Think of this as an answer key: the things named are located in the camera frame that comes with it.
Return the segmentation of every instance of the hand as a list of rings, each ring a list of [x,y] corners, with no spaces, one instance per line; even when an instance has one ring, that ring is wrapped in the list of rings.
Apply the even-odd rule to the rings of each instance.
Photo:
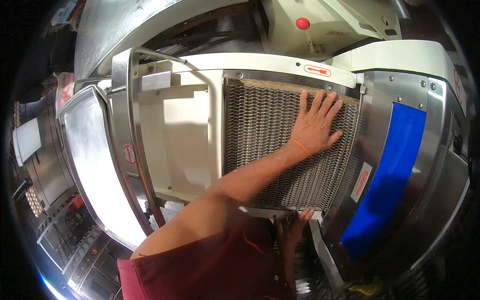
[[[303,90],[300,94],[300,111],[293,125],[291,137],[300,143],[310,155],[315,155],[330,148],[343,132],[336,131],[329,136],[330,126],[338,111],[342,108],[342,100],[338,100],[333,106],[332,103],[337,97],[336,92],[331,92],[325,100],[325,90],[319,90],[313,99],[310,110],[307,111],[308,92]]]
[[[300,241],[302,235],[301,231],[307,221],[313,216],[313,209],[304,209],[298,218],[294,221],[293,225],[288,229],[283,229],[283,223],[285,219],[276,219],[276,242],[280,248],[280,254],[285,258],[291,258],[295,256],[295,247]]]

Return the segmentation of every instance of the blue strip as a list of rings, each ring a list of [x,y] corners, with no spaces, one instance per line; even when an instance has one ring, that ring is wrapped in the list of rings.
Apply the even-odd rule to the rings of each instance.
[[[352,259],[363,254],[400,202],[417,158],[426,113],[393,103],[382,158],[357,212],[340,240]]]

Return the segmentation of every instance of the orange rubber band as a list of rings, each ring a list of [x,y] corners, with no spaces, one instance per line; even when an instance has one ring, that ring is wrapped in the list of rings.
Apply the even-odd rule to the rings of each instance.
[[[311,155],[310,155],[310,152],[308,152],[308,150],[305,149],[304,146],[302,146],[302,145],[301,145],[299,142],[297,142],[294,138],[291,137],[290,139],[291,139],[292,141],[296,142],[300,147],[302,147],[302,149],[305,150],[305,152],[308,154],[308,157],[311,156]]]

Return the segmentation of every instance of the red knob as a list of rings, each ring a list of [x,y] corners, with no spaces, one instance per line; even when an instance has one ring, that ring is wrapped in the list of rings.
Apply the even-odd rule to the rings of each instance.
[[[310,28],[310,21],[307,18],[298,18],[295,21],[295,25],[301,30],[307,30]]]

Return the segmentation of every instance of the metal mesh conveyor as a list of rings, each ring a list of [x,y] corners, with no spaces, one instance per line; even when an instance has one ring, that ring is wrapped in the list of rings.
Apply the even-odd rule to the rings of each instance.
[[[225,88],[224,174],[277,150],[289,140],[299,111],[298,91],[304,87],[229,80]],[[314,95],[311,88],[305,88],[310,107]],[[254,199],[256,206],[328,209],[347,164],[359,112],[358,100],[340,97],[344,105],[331,128],[331,133],[343,131],[340,140],[278,177]]]

